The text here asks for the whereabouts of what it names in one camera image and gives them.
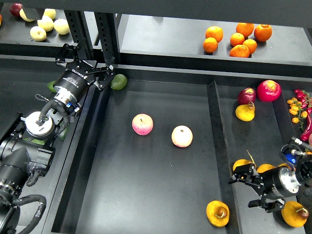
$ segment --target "orange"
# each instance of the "orange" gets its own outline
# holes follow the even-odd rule
[[[253,35],[258,41],[265,42],[272,36],[272,27],[268,24],[259,24],[255,28]]]
[[[244,37],[249,37],[254,31],[253,23],[238,23],[236,26],[236,32],[241,33]]]
[[[244,40],[245,40],[245,37],[241,33],[233,33],[230,38],[230,43],[232,46],[242,45]]]
[[[249,57],[249,49],[246,45],[236,45],[230,51],[231,57],[241,57],[248,58]]]
[[[214,38],[207,38],[203,43],[203,47],[207,53],[212,53],[218,48],[218,42]]]
[[[257,48],[257,42],[253,39],[245,40],[243,45],[246,45],[248,47],[250,54],[253,54]]]
[[[206,30],[206,38],[214,38],[216,42],[220,42],[223,38],[223,30],[218,26],[211,26]]]

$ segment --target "green avocado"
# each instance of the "green avocado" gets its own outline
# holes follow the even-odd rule
[[[115,75],[114,79],[111,82],[111,88],[113,90],[121,90],[127,85],[128,79],[123,74]]]

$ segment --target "shelf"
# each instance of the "shelf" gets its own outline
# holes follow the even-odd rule
[[[2,0],[2,2],[11,2],[11,0]],[[267,24],[312,28],[312,16],[310,14],[312,2],[310,1],[298,4],[297,1],[284,0],[239,2],[228,0],[214,2],[154,0],[146,4],[143,0],[107,0],[103,4],[97,0],[88,2],[84,0],[75,2],[70,0],[21,0],[21,3],[29,8],[52,8],[198,20],[263,23],[263,19],[265,19]]]
[[[0,27],[0,43],[5,44],[30,44],[40,46],[59,46],[63,44],[73,44],[73,39],[70,33],[59,35],[55,29],[47,32],[47,38],[44,41],[36,42],[30,36],[30,29],[38,26],[37,21],[26,22],[22,18],[13,16],[10,11],[9,3],[5,3],[1,10],[2,24]],[[56,10],[56,19],[66,19],[63,10]]]
[[[214,25],[223,29],[224,37],[217,50],[207,54],[202,46],[205,32]],[[307,30],[272,25],[271,38],[258,42],[255,53],[249,58],[233,58],[229,57],[230,37],[236,25],[236,22],[122,15],[118,30],[122,61],[127,65],[288,76],[296,76],[300,69],[294,66],[302,66],[307,70],[304,76],[311,77],[312,40]],[[292,67],[290,71],[285,69],[287,65]]]

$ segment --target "green apple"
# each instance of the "green apple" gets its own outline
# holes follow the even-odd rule
[[[43,15],[44,15],[44,16],[48,16],[48,17],[50,17],[52,20],[54,20],[54,19],[55,19],[55,16],[57,16],[57,12],[56,12],[55,9],[45,9]]]
[[[47,33],[45,30],[39,26],[32,27],[30,30],[30,36],[35,41],[43,41],[47,38]]]
[[[21,10],[19,11],[19,15],[20,15],[20,17],[22,17],[23,20],[25,20],[25,21],[27,21],[27,22],[32,22],[32,21],[34,21],[34,19],[28,19],[28,18],[26,17],[25,12],[24,12],[23,9],[21,9]]]
[[[60,35],[66,35],[69,33],[69,25],[65,19],[57,19],[54,21],[54,28]]]
[[[38,20],[37,23],[46,32],[50,32],[54,28],[53,20],[48,16],[42,16],[42,19]]]

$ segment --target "black cable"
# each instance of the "black cable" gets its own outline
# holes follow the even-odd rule
[[[29,204],[32,202],[39,202],[38,209],[31,220],[31,222],[18,234],[30,234],[32,230],[38,225],[39,221],[41,220],[44,210],[47,205],[47,200],[42,195],[28,195],[22,198],[16,199],[13,204],[16,206],[23,206],[25,204]]]
[[[65,108],[62,107],[56,100],[53,99],[48,101],[47,104],[45,104],[45,106],[40,112],[39,118],[46,116],[46,114],[49,112],[51,108],[58,111],[63,116],[63,126],[58,131],[58,134],[60,134],[69,125],[70,117],[68,116]]]

